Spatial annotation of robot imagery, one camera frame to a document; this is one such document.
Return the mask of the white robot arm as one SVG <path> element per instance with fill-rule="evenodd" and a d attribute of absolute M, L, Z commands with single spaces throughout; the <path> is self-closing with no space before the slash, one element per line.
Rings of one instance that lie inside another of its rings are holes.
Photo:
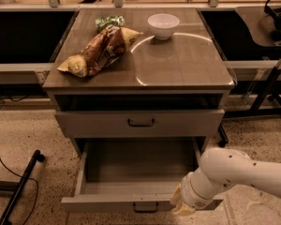
<path fill-rule="evenodd" d="M 176 187 L 170 199 L 171 212 L 177 216 L 192 215 L 236 185 L 281 198 L 281 163 L 253 160 L 239 150 L 210 148 L 200 156 L 199 167 Z"/>

